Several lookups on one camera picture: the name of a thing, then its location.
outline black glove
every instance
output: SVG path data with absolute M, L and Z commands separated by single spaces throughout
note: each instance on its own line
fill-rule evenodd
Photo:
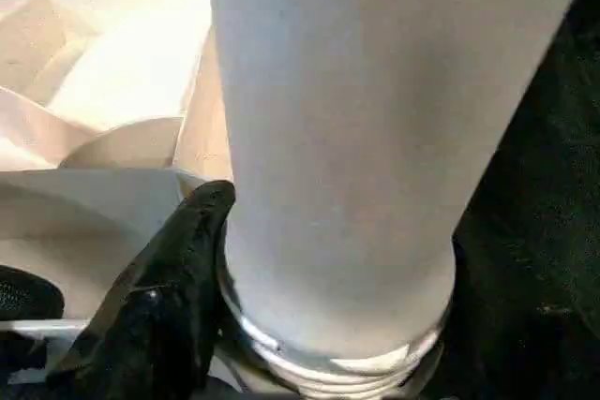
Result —
M 190 194 L 117 278 L 47 383 L 3 398 L 188 400 L 204 389 L 224 311 L 216 254 L 234 197 L 229 182 Z

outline black surface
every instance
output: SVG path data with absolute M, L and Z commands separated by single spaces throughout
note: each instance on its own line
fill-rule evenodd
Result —
M 49 281 L 0 266 L 0 321 L 60 319 L 64 308 L 63 294 Z

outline white pipe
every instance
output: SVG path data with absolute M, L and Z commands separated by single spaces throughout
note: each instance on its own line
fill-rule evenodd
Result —
M 569 1 L 212 0 L 253 326 L 360 359 L 435 325 L 453 228 Z

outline threaded metal end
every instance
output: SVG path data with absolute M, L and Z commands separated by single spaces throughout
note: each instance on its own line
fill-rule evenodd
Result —
M 250 358 L 282 384 L 309 399 L 370 400 L 394 393 L 436 344 L 443 323 L 441 320 L 420 338 L 385 355 L 356 360 L 315 357 L 277 341 L 243 314 L 234 300 L 223 255 L 217 263 L 217 274 L 221 293 L 241 335 L 241 344 Z

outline gloved hand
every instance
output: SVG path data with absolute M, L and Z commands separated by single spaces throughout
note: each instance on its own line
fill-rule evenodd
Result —
M 117 278 L 47 383 L 2 397 L 188 400 L 205 389 L 224 311 L 216 254 L 234 197 L 229 182 L 191 193 Z

